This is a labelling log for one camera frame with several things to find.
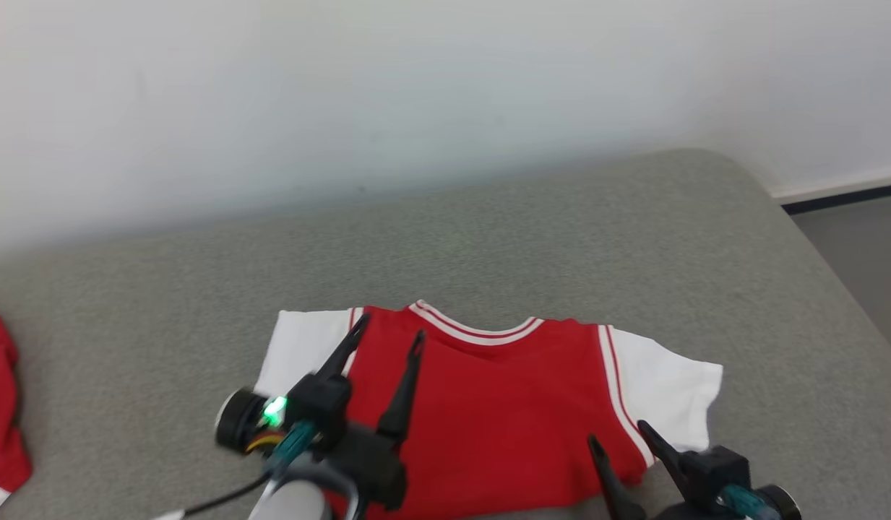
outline wall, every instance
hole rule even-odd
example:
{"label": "wall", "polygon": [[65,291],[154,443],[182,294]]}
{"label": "wall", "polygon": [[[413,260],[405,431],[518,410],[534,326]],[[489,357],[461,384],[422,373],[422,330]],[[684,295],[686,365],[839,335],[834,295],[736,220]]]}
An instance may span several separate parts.
{"label": "wall", "polygon": [[891,1],[0,0],[0,253],[687,145],[891,176]]}

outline red fabric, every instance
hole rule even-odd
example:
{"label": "red fabric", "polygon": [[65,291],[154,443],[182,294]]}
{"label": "red fabric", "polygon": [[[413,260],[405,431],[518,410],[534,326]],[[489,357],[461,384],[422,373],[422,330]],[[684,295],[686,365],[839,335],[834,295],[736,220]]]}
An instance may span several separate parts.
{"label": "red fabric", "polygon": [[15,417],[15,378],[12,369],[18,350],[0,320],[0,488],[9,493],[31,477],[31,463],[22,446],[22,434],[13,425]]}
{"label": "red fabric", "polygon": [[[462,342],[412,311],[366,307],[371,321],[349,372],[348,417],[376,425],[419,329],[426,348],[401,457],[408,494],[370,520],[447,520],[550,506],[598,494],[587,435],[594,433],[626,484],[644,460],[616,420],[597,326],[545,321],[523,339]],[[343,502],[330,497],[337,513]]]}

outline jersey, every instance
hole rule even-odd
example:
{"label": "jersey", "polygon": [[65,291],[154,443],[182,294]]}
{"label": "jersey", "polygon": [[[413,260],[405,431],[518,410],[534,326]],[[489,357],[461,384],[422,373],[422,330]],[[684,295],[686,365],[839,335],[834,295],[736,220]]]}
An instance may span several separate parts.
{"label": "jersey", "polygon": [[654,458],[637,431],[647,420],[677,450],[708,446],[706,414],[722,368],[652,339],[571,319],[530,317],[512,329],[464,326],[428,303],[401,310],[280,314],[257,391],[284,395],[319,368],[362,313],[371,319],[346,365],[347,417],[375,427],[426,332],[408,440],[408,494],[369,520],[446,520],[552,506],[598,494],[587,435],[627,485]]}

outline neckline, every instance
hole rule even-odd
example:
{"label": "neckline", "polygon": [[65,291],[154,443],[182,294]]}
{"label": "neckline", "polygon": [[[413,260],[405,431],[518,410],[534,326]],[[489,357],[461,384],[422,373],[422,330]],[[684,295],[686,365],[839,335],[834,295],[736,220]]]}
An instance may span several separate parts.
{"label": "neckline", "polygon": [[469,343],[469,345],[478,345],[482,347],[495,347],[499,345],[510,345],[510,343],[518,342],[534,332],[545,320],[534,316],[529,316],[518,326],[505,330],[482,330],[474,329],[466,326],[458,321],[445,316],[439,309],[431,304],[418,300],[411,303],[408,310],[413,312],[420,319],[434,326],[436,330],[444,332],[448,336],[458,339],[460,342]]}

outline black baseboard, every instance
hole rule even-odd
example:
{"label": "black baseboard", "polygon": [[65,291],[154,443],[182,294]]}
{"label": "black baseboard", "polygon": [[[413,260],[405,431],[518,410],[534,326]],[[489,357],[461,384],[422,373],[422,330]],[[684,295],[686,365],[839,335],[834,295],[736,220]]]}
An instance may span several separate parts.
{"label": "black baseboard", "polygon": [[808,211],[816,211],[828,207],[838,207],[838,205],[844,204],[861,203],[884,197],[891,197],[891,186],[872,188],[871,190],[852,191],[849,192],[849,194],[832,195],[830,197],[822,197],[811,201],[801,201],[801,203],[783,204],[783,209],[785,210],[785,213],[798,215],[799,213],[808,213]]}

